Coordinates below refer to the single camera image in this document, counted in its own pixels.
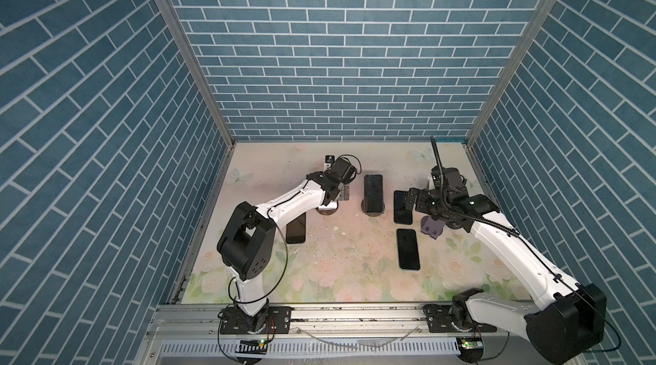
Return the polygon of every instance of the black motor housing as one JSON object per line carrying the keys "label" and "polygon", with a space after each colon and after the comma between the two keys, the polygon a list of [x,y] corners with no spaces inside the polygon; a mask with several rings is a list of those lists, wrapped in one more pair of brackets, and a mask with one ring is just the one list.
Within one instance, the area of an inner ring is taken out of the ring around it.
{"label": "black motor housing", "polygon": [[594,284],[580,287],[577,294],[524,316],[529,341],[552,364],[560,365],[603,340],[606,296]]}
{"label": "black motor housing", "polygon": [[[246,229],[255,229],[252,235]],[[232,212],[228,225],[217,243],[223,263],[232,267],[242,281],[254,279],[271,259],[275,223],[257,212],[256,207],[243,202]]]}

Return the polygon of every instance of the phone screen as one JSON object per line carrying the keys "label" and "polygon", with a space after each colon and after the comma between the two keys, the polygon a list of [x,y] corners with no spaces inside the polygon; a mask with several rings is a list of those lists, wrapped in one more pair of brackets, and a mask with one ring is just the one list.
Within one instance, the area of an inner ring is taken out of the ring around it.
{"label": "phone screen", "polygon": [[402,270],[418,271],[420,265],[416,232],[412,229],[397,229],[396,243],[399,249],[399,267]]}
{"label": "phone screen", "polygon": [[394,191],[394,222],[397,224],[412,224],[412,210],[406,210],[407,191]]}
{"label": "phone screen", "polygon": [[366,213],[382,213],[385,205],[382,200],[382,175],[367,174],[365,176],[364,211]]}
{"label": "phone screen", "polygon": [[305,242],[305,213],[287,223],[287,244],[302,244]]}

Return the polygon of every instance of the floral tablecloth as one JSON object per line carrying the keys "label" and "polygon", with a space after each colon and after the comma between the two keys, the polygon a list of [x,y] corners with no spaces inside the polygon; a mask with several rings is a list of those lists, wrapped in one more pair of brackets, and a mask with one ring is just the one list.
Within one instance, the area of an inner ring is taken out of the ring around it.
{"label": "floral tablecloth", "polygon": [[[468,179],[470,195],[481,193],[463,146],[439,143],[438,148],[444,166],[457,167]],[[340,201],[336,213],[307,213],[306,242],[289,245],[285,278],[269,296],[270,301],[450,300],[473,286],[503,298],[529,299],[526,289],[503,262],[464,230],[445,227],[434,240],[421,234],[419,221],[423,215],[417,212],[413,212],[412,226],[394,223],[393,192],[426,187],[428,183],[435,165],[429,142],[238,143],[182,303],[229,302],[226,287],[230,275],[216,246],[236,205],[242,201],[256,205],[286,193],[307,173],[321,170],[325,155],[341,154],[357,156],[362,162],[362,175],[351,183],[350,199]],[[379,217],[369,217],[360,208],[363,176],[368,173],[383,175],[385,212]],[[419,271],[399,268],[398,228],[414,228],[417,232]],[[276,235],[272,258],[263,274],[266,290],[279,278],[284,262],[284,245]]]}

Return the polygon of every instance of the blue tile wallpaper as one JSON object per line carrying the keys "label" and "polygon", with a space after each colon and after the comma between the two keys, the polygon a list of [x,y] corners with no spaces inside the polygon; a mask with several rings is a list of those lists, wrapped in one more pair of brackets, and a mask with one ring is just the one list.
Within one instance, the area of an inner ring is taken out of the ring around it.
{"label": "blue tile wallpaper", "polygon": [[655,14],[656,0],[558,0],[474,144],[511,221],[606,293],[625,344],[590,363],[656,354]]}
{"label": "blue tile wallpaper", "polygon": [[224,151],[152,0],[0,0],[0,364],[131,363]]}
{"label": "blue tile wallpaper", "polygon": [[172,0],[238,140],[463,141],[538,0]]}

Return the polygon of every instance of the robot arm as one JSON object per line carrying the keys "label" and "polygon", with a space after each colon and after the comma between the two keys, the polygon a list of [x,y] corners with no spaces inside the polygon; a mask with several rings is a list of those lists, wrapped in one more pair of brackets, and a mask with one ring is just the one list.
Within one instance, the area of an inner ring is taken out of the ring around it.
{"label": "robot arm", "polygon": [[548,361],[562,364],[603,339],[606,298],[593,284],[576,279],[549,261],[513,228],[499,208],[484,195],[469,197],[456,168],[438,165],[428,188],[410,189],[406,208],[441,220],[451,229],[464,229],[487,245],[526,287],[533,303],[507,301],[478,288],[453,298],[451,317],[456,327],[478,324],[503,328],[530,341]]}
{"label": "robot arm", "polygon": [[[454,324],[467,331],[477,324],[506,329],[530,341],[554,364],[600,343],[605,321],[603,292],[593,284],[581,286],[546,259],[512,229],[487,197],[470,197],[458,170],[442,169],[433,148],[438,161],[432,170],[434,188],[410,189],[406,208],[414,206],[451,229],[473,234],[506,264],[534,301],[506,301],[472,288],[453,298]],[[355,173],[350,162],[338,158],[330,168],[308,174],[296,188],[274,200],[256,206],[243,202],[235,208],[217,250],[237,279],[237,311],[250,330],[262,328],[266,318],[268,300],[261,273],[271,258],[275,230],[312,208],[331,205]]]}
{"label": "robot arm", "polygon": [[308,174],[296,188],[274,200],[256,206],[242,202],[235,208],[217,251],[237,279],[237,307],[252,331],[260,329],[266,318],[262,271],[271,259],[276,229],[283,235],[282,228],[308,210],[336,207],[340,189],[355,175],[356,168],[338,157],[328,169]]}

